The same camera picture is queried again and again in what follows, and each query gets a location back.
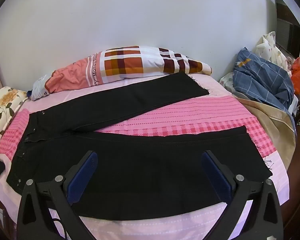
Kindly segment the orange plastic bag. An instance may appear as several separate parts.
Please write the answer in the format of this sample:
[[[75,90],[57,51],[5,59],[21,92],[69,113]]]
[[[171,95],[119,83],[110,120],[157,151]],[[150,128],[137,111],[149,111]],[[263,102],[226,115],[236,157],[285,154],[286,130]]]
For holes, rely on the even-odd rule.
[[[299,95],[300,94],[300,58],[298,57],[293,65],[292,65],[292,83],[294,86],[295,94]]]

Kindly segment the black pants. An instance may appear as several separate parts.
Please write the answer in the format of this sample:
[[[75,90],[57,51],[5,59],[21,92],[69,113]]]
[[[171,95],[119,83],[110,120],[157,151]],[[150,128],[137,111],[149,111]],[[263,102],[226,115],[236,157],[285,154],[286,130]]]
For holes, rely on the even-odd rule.
[[[207,106],[209,91],[186,74],[104,90],[30,114],[12,159],[7,183],[22,193],[65,175],[88,151],[96,171],[70,189],[80,216],[107,220],[161,218],[219,203],[202,166],[211,151],[234,174],[262,182],[271,176],[244,127],[199,134],[140,136],[103,129],[165,106],[181,105],[181,116]]]

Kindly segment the dark window frame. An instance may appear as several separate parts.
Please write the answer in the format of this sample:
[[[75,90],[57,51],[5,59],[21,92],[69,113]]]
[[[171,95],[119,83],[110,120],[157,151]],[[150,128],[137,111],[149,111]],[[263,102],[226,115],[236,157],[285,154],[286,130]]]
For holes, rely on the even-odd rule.
[[[290,57],[300,55],[300,24],[283,0],[275,0],[276,4],[276,43]]]

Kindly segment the blue checked cloth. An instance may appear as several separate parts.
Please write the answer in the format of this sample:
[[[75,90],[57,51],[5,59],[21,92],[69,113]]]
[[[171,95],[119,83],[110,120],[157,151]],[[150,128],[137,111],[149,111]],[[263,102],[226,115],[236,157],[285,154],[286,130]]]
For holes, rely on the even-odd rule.
[[[254,100],[286,112],[296,132],[295,122],[289,113],[294,88],[288,73],[279,66],[243,48],[237,54],[233,73],[234,89]]]

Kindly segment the white printed cloth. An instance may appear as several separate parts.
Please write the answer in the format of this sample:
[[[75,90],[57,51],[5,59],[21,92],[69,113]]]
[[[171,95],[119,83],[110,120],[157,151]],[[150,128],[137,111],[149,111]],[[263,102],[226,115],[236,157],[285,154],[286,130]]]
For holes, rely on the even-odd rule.
[[[276,46],[276,33],[274,31],[262,36],[262,43],[256,46],[255,54],[284,70],[288,70],[288,60]]]

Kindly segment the white floral pillow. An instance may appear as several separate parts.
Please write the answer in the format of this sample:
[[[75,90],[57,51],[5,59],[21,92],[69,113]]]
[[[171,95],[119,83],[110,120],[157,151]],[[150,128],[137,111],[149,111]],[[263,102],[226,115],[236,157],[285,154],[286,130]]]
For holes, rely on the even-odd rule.
[[[25,91],[8,86],[0,89],[0,139],[19,108],[27,99]]]

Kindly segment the beige blanket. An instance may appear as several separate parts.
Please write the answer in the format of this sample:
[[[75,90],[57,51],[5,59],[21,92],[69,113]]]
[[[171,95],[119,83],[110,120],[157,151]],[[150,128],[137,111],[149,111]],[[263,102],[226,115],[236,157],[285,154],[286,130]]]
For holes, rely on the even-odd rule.
[[[296,135],[289,115],[264,103],[235,97],[259,123],[272,140],[288,170],[296,148]]]

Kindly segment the orange plaid bolster pillow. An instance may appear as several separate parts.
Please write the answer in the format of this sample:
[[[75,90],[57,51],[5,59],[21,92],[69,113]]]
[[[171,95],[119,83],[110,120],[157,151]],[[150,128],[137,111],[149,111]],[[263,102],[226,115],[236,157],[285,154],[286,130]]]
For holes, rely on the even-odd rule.
[[[165,48],[111,48],[40,77],[27,92],[27,96],[35,101],[64,90],[179,72],[211,75],[212,69],[208,64]]]

